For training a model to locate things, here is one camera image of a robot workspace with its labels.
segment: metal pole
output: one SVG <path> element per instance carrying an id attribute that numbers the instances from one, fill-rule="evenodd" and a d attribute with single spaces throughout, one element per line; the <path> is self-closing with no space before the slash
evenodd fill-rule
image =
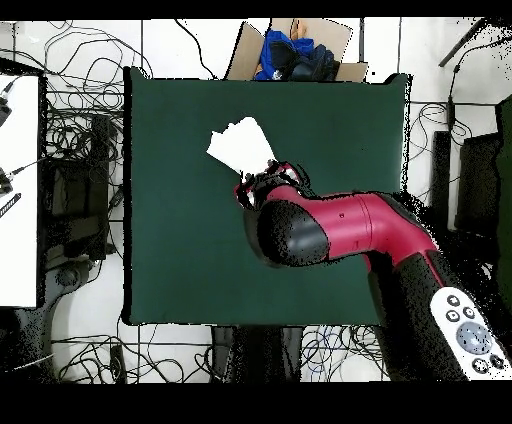
<path id="1" fill-rule="evenodd" d="M 469 31 L 460 39 L 460 41 L 455 45 L 453 49 L 450 50 L 450 53 L 446 55 L 446 57 L 439 63 L 441 68 L 444 68 L 450 59 L 457 54 L 457 52 L 466 44 L 469 40 L 471 40 L 478 32 L 480 32 L 483 28 L 487 26 L 487 19 L 482 18 L 479 19 L 475 24 L 469 29 Z"/>

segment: white paper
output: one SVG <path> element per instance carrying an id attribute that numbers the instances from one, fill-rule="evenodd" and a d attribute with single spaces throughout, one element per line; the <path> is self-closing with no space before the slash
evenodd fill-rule
<path id="1" fill-rule="evenodd" d="M 0 75 L 0 87 L 5 87 L 12 80 L 12 76 Z M 37 84 L 37 77 L 26 76 L 17 80 L 9 93 L 12 113 L 0 128 L 0 167 L 5 172 L 38 159 Z M 38 263 L 37 166 L 29 166 L 20 172 L 11 184 L 13 191 L 0 197 L 0 207 L 11 200 L 15 193 L 21 193 L 21 199 L 0 218 L 0 306 L 35 307 Z"/>
<path id="2" fill-rule="evenodd" d="M 264 172 L 268 161 L 275 160 L 263 130 L 251 117 L 229 124 L 223 133 L 212 131 L 206 153 L 244 176 Z"/>

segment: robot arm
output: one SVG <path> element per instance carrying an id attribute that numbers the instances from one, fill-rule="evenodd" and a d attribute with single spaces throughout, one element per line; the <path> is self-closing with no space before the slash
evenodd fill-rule
<path id="1" fill-rule="evenodd" d="M 287 163 L 272 163 L 236 195 L 249 243 L 271 266 L 366 256 L 392 379 L 512 379 L 487 320 L 428 231 L 391 196 L 314 196 Z"/>

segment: cardboard box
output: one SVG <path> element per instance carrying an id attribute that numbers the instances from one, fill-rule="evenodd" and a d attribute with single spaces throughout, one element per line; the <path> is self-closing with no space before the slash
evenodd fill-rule
<path id="1" fill-rule="evenodd" d="M 299 21 L 306 29 L 304 37 L 312 38 L 315 47 L 323 44 L 334 54 L 334 59 L 341 62 L 336 81 L 362 82 L 368 69 L 367 63 L 343 63 L 343 55 L 352 34 L 352 29 L 333 21 L 321 18 L 273 18 L 271 29 L 281 31 L 288 37 Z M 227 80 L 250 81 L 260 63 L 261 50 L 265 36 L 249 25 L 242 23 L 238 40 L 233 51 L 231 64 L 226 75 Z"/>

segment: gray button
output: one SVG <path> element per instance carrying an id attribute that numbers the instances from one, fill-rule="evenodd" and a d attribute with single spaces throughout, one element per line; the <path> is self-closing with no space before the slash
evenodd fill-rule
<path id="1" fill-rule="evenodd" d="M 460 305 L 459 299 L 457 297 L 455 297 L 454 295 L 448 296 L 448 299 L 446 299 L 446 300 L 452 306 L 459 306 Z"/>
<path id="2" fill-rule="evenodd" d="M 475 312 L 473 309 L 468 308 L 467 306 L 462 310 L 462 313 L 466 315 L 469 319 L 473 319 L 475 317 Z"/>
<path id="3" fill-rule="evenodd" d="M 457 330 L 457 341 L 462 349 L 473 355 L 485 355 L 492 347 L 491 333 L 474 321 L 461 324 Z"/>
<path id="4" fill-rule="evenodd" d="M 450 322 L 457 322 L 460 319 L 460 316 L 455 311 L 448 311 L 446 313 L 446 319 Z"/>
<path id="5" fill-rule="evenodd" d="M 489 371 L 489 365 L 487 365 L 487 362 L 485 362 L 483 359 L 477 358 L 473 361 L 473 369 L 478 374 L 485 374 L 487 371 Z"/>

